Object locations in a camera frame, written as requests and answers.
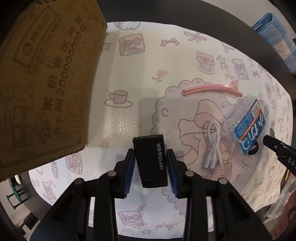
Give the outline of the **open cardboard box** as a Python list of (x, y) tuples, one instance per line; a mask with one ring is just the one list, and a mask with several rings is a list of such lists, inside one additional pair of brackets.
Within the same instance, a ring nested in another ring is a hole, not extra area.
[(1, 180), (84, 149), (97, 1), (1, 1)]

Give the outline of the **pink patterned table mat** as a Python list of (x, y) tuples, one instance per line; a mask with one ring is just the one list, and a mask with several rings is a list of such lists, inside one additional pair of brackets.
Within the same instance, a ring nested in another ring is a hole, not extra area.
[[(94, 35), (90, 20), (75, 20), (65, 32), (54, 69), (50, 94), (58, 80), (78, 94), (83, 70), (90, 61)], [(86, 148), (29, 171), (32, 186), (52, 206), (74, 179), (98, 178), (125, 157), (136, 136), (163, 134), (166, 148), (202, 177), (228, 179), (254, 211), (273, 204), (280, 195), (285, 168), (275, 154), (261, 147), (244, 156), (240, 146), (221, 136), (218, 147), (223, 168), (204, 169), (209, 152), (207, 124), (224, 124), (242, 98), (224, 92), (201, 92), (184, 97), (182, 90), (214, 84), (238, 84), (244, 99), (255, 96), (266, 124), (277, 138), (291, 144), (292, 101), (268, 71), (244, 53), (193, 30), (144, 22), (107, 24), (106, 39), (96, 72), (91, 99)], [(182, 237), (186, 199), (177, 199), (170, 187), (144, 189), (135, 166), (126, 200), (116, 200), (120, 235), (140, 238)]]

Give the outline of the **blue checked folded towel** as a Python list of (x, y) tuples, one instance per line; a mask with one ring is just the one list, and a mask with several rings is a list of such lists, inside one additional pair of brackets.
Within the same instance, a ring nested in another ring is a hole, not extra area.
[(276, 15), (265, 14), (251, 28), (271, 45), (295, 75), (295, 43)]

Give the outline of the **blue labelled plastic packet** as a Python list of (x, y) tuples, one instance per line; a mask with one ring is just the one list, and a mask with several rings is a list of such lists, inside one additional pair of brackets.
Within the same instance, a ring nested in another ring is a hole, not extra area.
[(246, 156), (250, 148), (258, 143), (265, 125), (259, 101), (255, 96), (247, 96), (230, 108), (222, 122), (221, 134), (230, 139), (233, 152)]

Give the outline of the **pink hair clip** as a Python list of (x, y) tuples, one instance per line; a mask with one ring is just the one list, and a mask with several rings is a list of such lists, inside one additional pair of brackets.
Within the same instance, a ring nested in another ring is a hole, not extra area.
[(197, 87), (191, 87), (182, 90), (183, 96), (189, 96), (200, 92), (225, 92), (236, 97), (243, 97), (243, 93), (238, 90), (238, 80), (232, 84), (207, 84)]

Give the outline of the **black rectangular device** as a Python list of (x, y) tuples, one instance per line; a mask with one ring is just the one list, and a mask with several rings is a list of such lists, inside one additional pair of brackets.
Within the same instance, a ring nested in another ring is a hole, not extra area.
[(142, 187), (166, 187), (167, 160), (163, 135), (135, 137), (133, 147)]

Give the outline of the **clear plastic bags pile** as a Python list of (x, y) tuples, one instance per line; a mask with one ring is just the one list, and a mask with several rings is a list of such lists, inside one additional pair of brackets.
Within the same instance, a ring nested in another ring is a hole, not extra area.
[(266, 220), (263, 222), (264, 224), (278, 218), (288, 202), (289, 197), (295, 190), (295, 178), (291, 178), (287, 180), (284, 187), (280, 191), (280, 195), (278, 200), (271, 206), (271, 208), (265, 214)]

